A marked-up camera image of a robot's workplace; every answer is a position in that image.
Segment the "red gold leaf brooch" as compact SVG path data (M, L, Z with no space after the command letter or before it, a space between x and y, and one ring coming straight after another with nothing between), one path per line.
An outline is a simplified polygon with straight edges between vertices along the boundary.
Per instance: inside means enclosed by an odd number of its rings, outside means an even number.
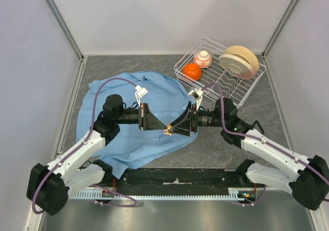
M171 129L172 129L172 126L171 126L171 124L168 124L167 125L167 128L164 130L164 134L165 135L172 135L172 132L171 132Z

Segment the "light blue button shirt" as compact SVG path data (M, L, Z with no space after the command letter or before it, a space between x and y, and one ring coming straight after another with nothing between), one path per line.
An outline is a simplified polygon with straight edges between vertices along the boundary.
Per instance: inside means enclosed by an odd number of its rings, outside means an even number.
M156 72L122 73L113 81L95 80L91 82L79 110L76 141L89 130L93 116L102 111L107 96L118 94L123 102L135 102L134 85L148 90L142 102L149 104L154 115L164 124L173 122L187 107L192 98L185 88L174 78ZM141 131L137 125L120 125L120 132L102 150L94 155L113 168L113 175L120 178L127 168L137 169L156 158L189 145L197 138L182 135L165 135L161 130Z

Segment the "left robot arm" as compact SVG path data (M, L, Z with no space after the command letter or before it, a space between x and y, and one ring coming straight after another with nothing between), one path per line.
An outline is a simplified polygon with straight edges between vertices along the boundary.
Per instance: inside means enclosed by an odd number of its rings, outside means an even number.
M32 201L35 214L46 212L53 216L84 188L97 183L111 184L113 174L103 163L91 164L81 171L78 168L119 134L120 124L137 124L142 131L167 127L151 113L147 103L141 103L138 109L125 109L120 95L109 95L82 139L47 165L38 163L31 169L26 197Z

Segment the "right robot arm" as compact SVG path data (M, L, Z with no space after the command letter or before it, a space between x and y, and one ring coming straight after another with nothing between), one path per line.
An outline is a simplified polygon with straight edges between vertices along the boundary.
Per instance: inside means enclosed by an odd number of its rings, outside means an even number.
M263 184L291 194L310 210L317 210L328 195L328 165L322 157L310 158L291 151L264 136L237 116L237 108L229 98L218 99L213 111L199 111L189 103L186 110L167 126L167 134L189 136L199 127L220 127L223 139L251 152L273 165L243 161L236 169L235 180L240 186Z

